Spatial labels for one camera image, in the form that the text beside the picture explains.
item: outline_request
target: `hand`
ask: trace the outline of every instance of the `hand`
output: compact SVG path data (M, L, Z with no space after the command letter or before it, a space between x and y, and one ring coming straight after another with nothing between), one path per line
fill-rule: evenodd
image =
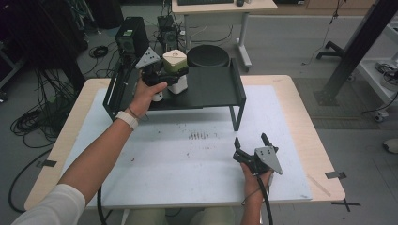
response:
M249 167L240 163L240 167L242 168L243 174L245 176L245 198L246 204L252 203L256 205L261 205L263 203L263 194L260 189L260 185L258 184L257 177L252 175ZM268 172L261 174L261 180L263 181L264 187L268 186L269 178L271 177L273 170L269 170Z
M137 86L135 88L134 99L130 104L130 109L135 114L135 116L138 116L138 118L144 116L147 110L149 109L152 97L166 87L167 87L167 82L161 82L154 86L147 86L143 82L143 79L141 78L138 79Z

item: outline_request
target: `white desk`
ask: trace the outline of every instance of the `white desk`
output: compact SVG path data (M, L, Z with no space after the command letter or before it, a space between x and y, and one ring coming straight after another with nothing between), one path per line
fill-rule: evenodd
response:
M229 107L150 111L123 147L102 185L102 205L109 208L206 207L240 205L245 196L244 176L232 159L235 137L253 154L264 147L266 133L279 147L283 174L274 174L272 203L306 202L312 194L270 85L245 85L246 104L238 131ZM100 89L84 120L64 170L112 121L102 106L106 89ZM97 198L88 206L95 207Z
M173 12L175 14L184 15L187 52L191 49L190 26L241 24L240 37L237 39L237 46L244 65L248 70L252 67L252 62L244 43L249 14L254 11L264 11L276 8L277 6L272 0L252 0L250 4L245 3L243 7L237 7L235 2L231 4L179 6L177 0L172 0Z

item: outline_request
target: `white wristband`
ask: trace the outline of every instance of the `white wristband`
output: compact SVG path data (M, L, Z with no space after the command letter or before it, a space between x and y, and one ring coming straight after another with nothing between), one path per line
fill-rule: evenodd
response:
M138 127L138 120L134 117L132 117L130 114L127 112L120 111L116 118L123 120L126 122L132 130L135 130Z

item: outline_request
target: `floor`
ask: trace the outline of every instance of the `floor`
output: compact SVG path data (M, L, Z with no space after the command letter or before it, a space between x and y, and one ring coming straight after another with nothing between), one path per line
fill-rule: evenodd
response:
M147 22L147 33L152 34L151 23L156 22L156 16L161 14L159 7L124 6L125 16L143 16ZM246 47L252 59L253 67L246 72L240 68L242 75L287 74L293 78L328 78L339 63L338 58L312 59L313 53L320 50L328 29L330 17L267 17L255 16L250 18ZM342 17L334 20L330 26L327 40L333 40L344 46L361 17ZM230 28L197 27L195 39L220 39L228 35ZM232 37L238 37L239 26L234 26ZM114 41L112 34L115 30L102 31L100 35L87 34L89 48L107 45ZM220 42L231 57L239 59L234 38ZM380 37L366 57L385 57L396 53L394 46L387 38ZM111 55L108 54L94 71L107 68ZM78 58L82 72L91 69L95 60L83 52ZM94 78L94 73L86 75L87 79ZM351 83L359 99L369 109L378 107L380 99L368 85ZM20 172L33 158L43 153L49 147L34 149L24 145L23 138L10 132L11 123L38 103L36 97L37 79L31 67L24 67L8 84L4 90L9 100L0 104L0 143L2 156L0 157L0 218L2 224L10 224L19 213L8 206L9 188ZM398 137L398 109L391 107L390 116L379 124L380 129L318 129L318 135L324 144L335 171L344 172L347 176L342 179L348 203L360 205L318 203L274 203L271 205L275 224L397 224L398 214L398 155L386 152L382 143ZM34 131L25 137L31 145L43 145L47 141L40 131ZM13 189L12 200L18 208L23 203L36 181L40 167L33 164L22 175ZM175 217L169 217L170 224L188 224L191 216L200 209L182 209ZM239 224L242 208L234 207L236 222ZM177 209L168 209L172 215ZM114 210L108 218L108 224L120 224L121 210ZM100 224L95 210L86 210L79 224Z

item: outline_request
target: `white paper sheet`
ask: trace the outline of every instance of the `white paper sheet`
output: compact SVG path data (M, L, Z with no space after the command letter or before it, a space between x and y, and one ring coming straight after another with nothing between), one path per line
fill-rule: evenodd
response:
M236 205L244 199L244 177L232 159L234 140L253 154L261 133L279 147L283 175L274 173L272 202L309 201L307 179L272 86L244 86L247 101L239 131L228 107L148 112L140 122L102 187L109 207ZM102 106L105 89L96 94L65 168L111 123ZM96 205L96 199L89 206Z

